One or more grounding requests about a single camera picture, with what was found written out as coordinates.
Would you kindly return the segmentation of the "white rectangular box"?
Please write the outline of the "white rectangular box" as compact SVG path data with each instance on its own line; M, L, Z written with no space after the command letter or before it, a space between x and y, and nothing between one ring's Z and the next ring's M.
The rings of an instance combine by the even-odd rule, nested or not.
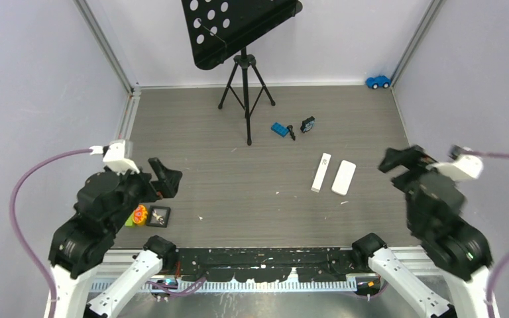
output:
M328 154L326 152L324 152L322 154L321 159L318 164L318 167L317 167L317 170L315 172L315 176L313 178L312 185L311 185L311 190L313 192L316 192L316 193L320 192L326 172L327 172L327 168L328 168L330 159L331 159L330 154Z

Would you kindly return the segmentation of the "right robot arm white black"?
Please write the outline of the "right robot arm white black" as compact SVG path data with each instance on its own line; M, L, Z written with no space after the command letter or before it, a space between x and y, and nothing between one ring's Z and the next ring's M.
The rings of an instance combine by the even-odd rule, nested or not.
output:
M439 162L418 145L386 149L378 169L405 172L392 178L406 200L407 227L439 269L451 299L427 287L376 234L355 241L353 266L372 271L392 286L420 317L498 317L488 288L493 264L487 238L461 216L466 202L461 182L480 177L484 165L471 150L454 146L450 161Z

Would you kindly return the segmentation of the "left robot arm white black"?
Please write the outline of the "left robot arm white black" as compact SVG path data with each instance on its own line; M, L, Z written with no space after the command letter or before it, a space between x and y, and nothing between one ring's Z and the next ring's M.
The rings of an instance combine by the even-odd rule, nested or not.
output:
M48 310L55 317L117 317L148 279L176 268L176 245L151 236L105 291L87 298L106 253L138 205L171 199L178 192L181 171L157 158L148 163L151 174L140 168L106 168L91 175L77 193L74 216L54 233L48 257L55 283Z

